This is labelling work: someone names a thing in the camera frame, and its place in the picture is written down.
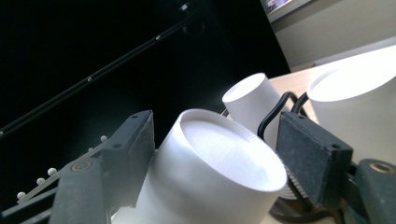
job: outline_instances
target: paper cup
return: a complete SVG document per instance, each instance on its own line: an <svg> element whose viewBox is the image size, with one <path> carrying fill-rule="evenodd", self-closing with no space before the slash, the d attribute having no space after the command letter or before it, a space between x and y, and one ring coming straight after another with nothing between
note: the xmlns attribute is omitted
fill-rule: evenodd
<svg viewBox="0 0 396 224"><path fill-rule="evenodd" d="M275 107L279 93L264 73L246 77L232 86L222 97L222 102L236 122L257 133L260 123ZM264 138L267 144L276 149L279 117L266 128Z"/></svg>
<svg viewBox="0 0 396 224"><path fill-rule="evenodd" d="M281 160L257 135L193 109L161 144L136 211L169 224L258 224L285 184Z"/></svg>
<svg viewBox="0 0 396 224"><path fill-rule="evenodd" d="M353 147L354 162L396 164L396 71L333 70L314 80L307 94L318 123Z"/></svg>

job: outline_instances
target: white wall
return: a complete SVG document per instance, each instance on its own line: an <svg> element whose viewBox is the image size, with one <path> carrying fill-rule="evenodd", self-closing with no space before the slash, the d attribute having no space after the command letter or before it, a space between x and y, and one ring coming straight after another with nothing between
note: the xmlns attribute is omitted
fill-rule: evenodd
<svg viewBox="0 0 396 224"><path fill-rule="evenodd" d="M327 63L396 45L396 0L313 0L272 25L290 67Z"/></svg>

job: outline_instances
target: dark wall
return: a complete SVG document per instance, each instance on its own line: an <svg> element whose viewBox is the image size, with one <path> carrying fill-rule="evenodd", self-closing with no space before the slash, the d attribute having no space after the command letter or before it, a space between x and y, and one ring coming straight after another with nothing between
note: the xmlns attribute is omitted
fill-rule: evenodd
<svg viewBox="0 0 396 224"><path fill-rule="evenodd" d="M161 143L189 108L220 112L224 94L256 72L289 68L260 1L1 1L0 128L162 31L184 28L0 138L0 206L47 169L61 169L131 114L152 109Z"/></svg>

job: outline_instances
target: white paper cup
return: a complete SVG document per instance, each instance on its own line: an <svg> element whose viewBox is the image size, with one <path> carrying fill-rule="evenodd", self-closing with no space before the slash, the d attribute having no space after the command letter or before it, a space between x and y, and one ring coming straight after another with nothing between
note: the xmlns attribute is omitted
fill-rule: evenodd
<svg viewBox="0 0 396 224"><path fill-rule="evenodd" d="M169 224L258 224L285 184L281 160L257 135L217 113L192 109L161 144L136 211Z"/></svg>
<svg viewBox="0 0 396 224"><path fill-rule="evenodd" d="M246 77L232 86L222 97L222 102L236 122L257 133L260 123L275 107L280 99L279 93L264 73ZM266 128L264 139L276 149L279 117Z"/></svg>
<svg viewBox="0 0 396 224"><path fill-rule="evenodd" d="M354 162L396 164L396 71L344 68L308 87L318 123L354 149Z"/></svg>

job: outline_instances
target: wooden table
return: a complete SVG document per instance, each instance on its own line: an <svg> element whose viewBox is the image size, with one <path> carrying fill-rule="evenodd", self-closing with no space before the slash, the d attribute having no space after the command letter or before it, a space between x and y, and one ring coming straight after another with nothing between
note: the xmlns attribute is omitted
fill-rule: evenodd
<svg viewBox="0 0 396 224"><path fill-rule="evenodd" d="M293 91L297 94L297 96L302 95L306 92L309 84L315 80L320 75L332 71L333 69L338 68L356 68L356 69L364 69L364 68L383 68L387 70L393 70L396 73L396 46L387 47L384 49L378 49L371 52L363 53L357 56L345 58L340 61L336 61L333 63L323 64L318 67L309 68L303 71L291 73L282 77L271 78L271 83L275 86L277 91L282 94L286 91ZM313 121L317 121L314 110L309 103L305 103L304 110L307 113L308 117ZM262 222L275 224L280 223L273 219L270 215L267 215ZM334 223L332 218L324 218L314 223Z"/></svg>

